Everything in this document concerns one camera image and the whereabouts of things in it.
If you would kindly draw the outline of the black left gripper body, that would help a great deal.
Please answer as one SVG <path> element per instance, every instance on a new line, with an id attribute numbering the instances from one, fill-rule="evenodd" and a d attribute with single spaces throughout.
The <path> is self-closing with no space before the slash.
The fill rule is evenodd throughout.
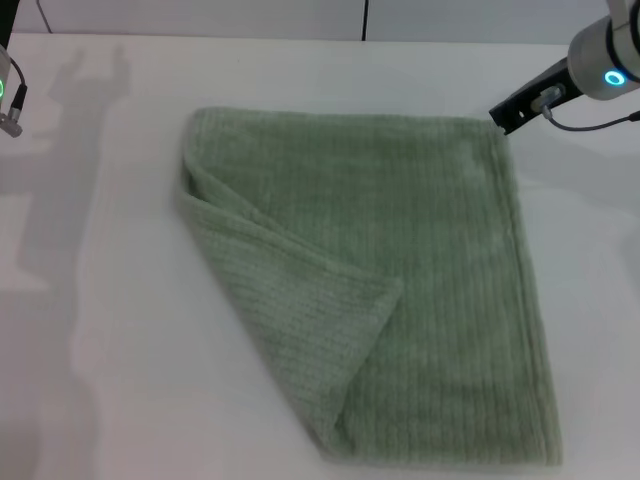
<path id="1" fill-rule="evenodd" d="M 16 0 L 0 0 L 0 45 L 7 46 L 16 18 Z"/>

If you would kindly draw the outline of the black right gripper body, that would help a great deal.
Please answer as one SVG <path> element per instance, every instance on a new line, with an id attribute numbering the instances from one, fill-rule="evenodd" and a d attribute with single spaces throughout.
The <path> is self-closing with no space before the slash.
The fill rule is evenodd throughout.
<path id="1" fill-rule="evenodd" d="M 539 116 L 543 106 L 556 107 L 580 96 L 569 73 L 568 60 L 562 58 L 494 106 L 489 115 L 509 135 Z"/>

